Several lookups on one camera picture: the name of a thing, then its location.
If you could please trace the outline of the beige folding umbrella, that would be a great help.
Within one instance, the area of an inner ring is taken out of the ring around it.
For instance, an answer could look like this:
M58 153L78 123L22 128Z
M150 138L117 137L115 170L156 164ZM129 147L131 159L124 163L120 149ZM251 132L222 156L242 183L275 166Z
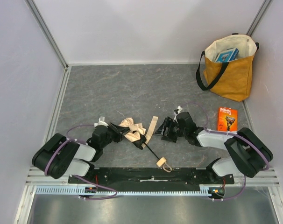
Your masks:
M167 163L165 157L159 157L149 147L148 143L151 140L154 130L158 121L157 116L153 116L150 122L149 128L143 127L142 123L135 123L133 118L128 117L121 121L120 127L128 128L129 131L125 134L125 138L132 142L138 149L143 150L145 147L155 156L157 162L156 165L162 168L165 172L170 173L172 167Z

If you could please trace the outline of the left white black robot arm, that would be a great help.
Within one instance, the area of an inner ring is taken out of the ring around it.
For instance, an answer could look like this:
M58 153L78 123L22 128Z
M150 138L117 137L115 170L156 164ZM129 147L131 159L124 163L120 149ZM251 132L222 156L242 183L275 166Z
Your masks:
M98 122L86 141L72 139L60 133L54 134L33 156L32 165L54 179L64 174L84 176L92 163L102 155L103 149L112 142L120 142L129 133L129 127Z

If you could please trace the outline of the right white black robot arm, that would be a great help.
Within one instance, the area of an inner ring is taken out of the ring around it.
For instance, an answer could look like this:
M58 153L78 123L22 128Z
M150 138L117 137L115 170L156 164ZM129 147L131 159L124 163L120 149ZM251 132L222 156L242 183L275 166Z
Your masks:
M216 159L209 165L219 177L242 173L253 178L268 169L273 160L272 152L249 128L221 132L199 127L188 112L176 113L174 118L166 117L154 134L170 142L184 137L189 144L197 147L226 150L228 158Z

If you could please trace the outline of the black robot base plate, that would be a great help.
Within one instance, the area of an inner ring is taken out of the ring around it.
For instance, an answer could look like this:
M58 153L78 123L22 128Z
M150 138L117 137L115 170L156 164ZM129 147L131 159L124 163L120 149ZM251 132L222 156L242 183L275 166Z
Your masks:
M174 168L170 173L161 168L91 168L85 180L113 188L175 190L198 189L203 185L234 184L232 174L219 177L207 169Z

